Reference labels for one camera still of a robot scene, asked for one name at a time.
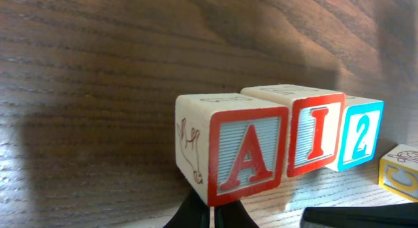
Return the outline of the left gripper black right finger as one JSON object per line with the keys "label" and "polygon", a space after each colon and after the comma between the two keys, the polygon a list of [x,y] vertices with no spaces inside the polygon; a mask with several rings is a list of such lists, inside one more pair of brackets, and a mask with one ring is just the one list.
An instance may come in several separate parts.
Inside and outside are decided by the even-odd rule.
{"label": "left gripper black right finger", "polygon": [[215,228],[259,228],[240,200],[215,207]]}

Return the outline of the red letter I block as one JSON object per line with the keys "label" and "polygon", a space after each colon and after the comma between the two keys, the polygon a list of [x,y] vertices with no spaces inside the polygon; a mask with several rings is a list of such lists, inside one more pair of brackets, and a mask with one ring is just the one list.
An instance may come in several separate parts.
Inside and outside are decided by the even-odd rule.
{"label": "red letter I block", "polygon": [[289,108],[286,177],[320,169],[336,159],[345,93],[293,84],[247,87],[240,92]]}

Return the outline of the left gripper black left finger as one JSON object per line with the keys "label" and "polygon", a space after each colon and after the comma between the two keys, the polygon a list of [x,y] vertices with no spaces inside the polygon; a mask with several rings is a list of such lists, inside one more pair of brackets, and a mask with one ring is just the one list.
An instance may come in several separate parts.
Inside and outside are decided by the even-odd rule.
{"label": "left gripper black left finger", "polygon": [[191,189],[175,215],[163,228],[209,228],[210,207]]}

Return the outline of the red letter A block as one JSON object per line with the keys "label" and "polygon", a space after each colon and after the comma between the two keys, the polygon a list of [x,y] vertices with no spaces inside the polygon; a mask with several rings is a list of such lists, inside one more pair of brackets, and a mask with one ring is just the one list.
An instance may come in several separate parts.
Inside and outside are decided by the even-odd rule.
{"label": "red letter A block", "polygon": [[180,95],[176,165],[204,204],[220,206],[281,183],[289,109],[239,93]]}

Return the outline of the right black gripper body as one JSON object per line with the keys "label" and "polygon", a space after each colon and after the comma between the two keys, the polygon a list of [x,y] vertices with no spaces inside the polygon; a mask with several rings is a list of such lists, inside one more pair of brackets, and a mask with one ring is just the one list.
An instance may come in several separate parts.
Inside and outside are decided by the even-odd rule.
{"label": "right black gripper body", "polygon": [[417,228],[417,203],[371,207],[308,207],[302,228]]}

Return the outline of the blue number 2 block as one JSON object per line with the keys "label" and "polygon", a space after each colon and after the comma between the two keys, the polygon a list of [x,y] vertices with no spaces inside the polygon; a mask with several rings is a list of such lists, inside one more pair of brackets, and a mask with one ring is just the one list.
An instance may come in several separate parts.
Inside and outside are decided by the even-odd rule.
{"label": "blue number 2 block", "polygon": [[338,150],[328,169],[341,172],[374,158],[384,107],[381,100],[346,97]]}

